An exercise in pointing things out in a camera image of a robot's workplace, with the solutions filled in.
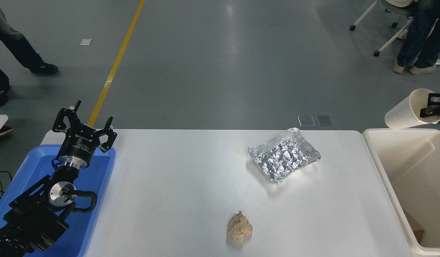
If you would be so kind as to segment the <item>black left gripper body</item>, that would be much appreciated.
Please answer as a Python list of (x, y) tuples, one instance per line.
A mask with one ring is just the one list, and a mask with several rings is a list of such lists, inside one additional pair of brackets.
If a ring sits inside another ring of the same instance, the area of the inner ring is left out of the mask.
[(87, 125), (70, 127), (58, 152), (58, 161), (69, 156), (91, 161), (99, 145), (99, 137), (95, 133), (96, 130)]

